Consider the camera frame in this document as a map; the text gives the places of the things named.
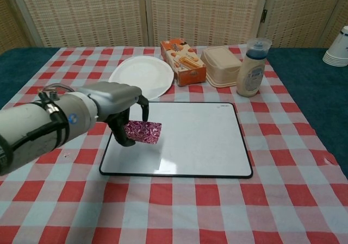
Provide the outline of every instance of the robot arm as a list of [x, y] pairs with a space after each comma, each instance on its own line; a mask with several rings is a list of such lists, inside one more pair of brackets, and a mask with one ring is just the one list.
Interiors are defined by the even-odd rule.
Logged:
[[[54, 90], [48, 96], [56, 87], [69, 92], [58, 97]], [[134, 145], [124, 131], [133, 104], [140, 104], [143, 121], [148, 119], [148, 100], [136, 86], [99, 82], [73, 91], [53, 84], [39, 97], [0, 111], [0, 176], [86, 133], [97, 121], [107, 123], [122, 146]]]

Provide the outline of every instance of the pink patterned cloth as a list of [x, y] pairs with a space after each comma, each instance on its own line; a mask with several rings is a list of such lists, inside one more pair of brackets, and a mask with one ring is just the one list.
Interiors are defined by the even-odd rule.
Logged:
[[125, 125], [128, 138], [137, 142], [155, 145], [161, 133], [162, 124], [153, 122], [129, 121]]

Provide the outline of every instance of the whiteboard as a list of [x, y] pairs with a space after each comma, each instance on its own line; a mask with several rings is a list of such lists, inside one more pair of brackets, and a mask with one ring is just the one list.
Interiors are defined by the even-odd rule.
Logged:
[[[130, 108], [141, 121], [141, 107]], [[162, 123], [155, 145], [119, 145], [111, 134], [105, 175], [250, 178], [252, 167], [234, 106], [229, 103], [150, 102], [150, 122]]]

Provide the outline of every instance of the printed label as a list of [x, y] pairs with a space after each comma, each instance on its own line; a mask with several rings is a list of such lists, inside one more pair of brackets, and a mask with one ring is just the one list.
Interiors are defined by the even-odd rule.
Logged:
[[77, 115], [76, 114], [70, 114], [68, 117], [69, 123], [75, 124], [77, 123]]
[[247, 91], [253, 91], [258, 88], [261, 84], [263, 77], [263, 68], [256, 67], [247, 75], [245, 79], [245, 89]]

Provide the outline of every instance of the stacked paper cup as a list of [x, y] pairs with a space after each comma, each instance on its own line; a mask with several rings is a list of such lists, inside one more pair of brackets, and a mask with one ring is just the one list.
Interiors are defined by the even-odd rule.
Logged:
[[322, 60], [332, 66], [348, 65], [348, 26], [343, 27]]

